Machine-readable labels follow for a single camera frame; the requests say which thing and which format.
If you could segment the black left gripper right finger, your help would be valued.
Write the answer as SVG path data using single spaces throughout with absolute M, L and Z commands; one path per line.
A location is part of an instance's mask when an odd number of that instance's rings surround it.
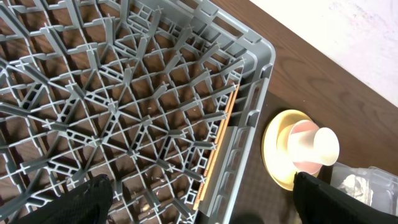
M 295 174 L 293 198 L 302 223 L 397 223 L 396 216 L 371 208 L 306 172 Z

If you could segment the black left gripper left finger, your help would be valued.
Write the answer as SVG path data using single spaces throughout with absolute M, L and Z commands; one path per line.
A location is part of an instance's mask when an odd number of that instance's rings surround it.
M 104 224 L 112 203 L 111 181 L 100 174 L 14 223 Z

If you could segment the white tissue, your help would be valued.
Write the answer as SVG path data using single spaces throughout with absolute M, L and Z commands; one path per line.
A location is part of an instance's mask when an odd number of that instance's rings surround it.
M 337 187 L 349 196 L 362 203 L 371 205 L 373 201 L 373 190 L 370 188 L 368 179 L 354 174 L 348 175 L 345 180 Z

